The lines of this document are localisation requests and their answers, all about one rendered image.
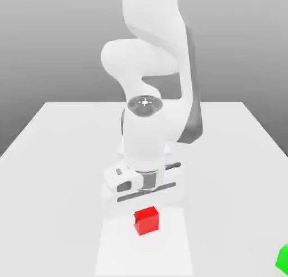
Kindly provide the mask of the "small red cube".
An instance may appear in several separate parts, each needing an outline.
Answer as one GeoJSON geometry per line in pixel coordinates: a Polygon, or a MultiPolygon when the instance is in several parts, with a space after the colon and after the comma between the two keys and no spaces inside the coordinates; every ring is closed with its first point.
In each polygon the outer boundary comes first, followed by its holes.
{"type": "Polygon", "coordinates": [[[159,230],[159,213],[152,206],[134,213],[134,227],[139,236],[159,230]]]}

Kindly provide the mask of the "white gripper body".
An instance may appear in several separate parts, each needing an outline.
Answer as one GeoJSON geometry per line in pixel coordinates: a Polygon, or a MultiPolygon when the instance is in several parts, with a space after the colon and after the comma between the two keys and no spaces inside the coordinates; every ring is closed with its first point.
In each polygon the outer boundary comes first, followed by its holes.
{"type": "Polygon", "coordinates": [[[113,217],[129,215],[149,207],[161,208],[174,206],[182,202],[185,194],[185,179],[175,179],[164,184],[159,190],[136,192],[120,196],[112,194],[106,184],[101,187],[101,202],[104,215],[113,217]]]}

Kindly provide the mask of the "small green cube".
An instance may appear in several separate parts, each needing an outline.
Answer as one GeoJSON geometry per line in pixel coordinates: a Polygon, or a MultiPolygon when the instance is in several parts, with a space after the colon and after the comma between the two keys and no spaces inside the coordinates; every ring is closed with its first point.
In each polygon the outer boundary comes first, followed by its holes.
{"type": "Polygon", "coordinates": [[[288,276],[288,244],[279,250],[275,266],[288,276]]]}

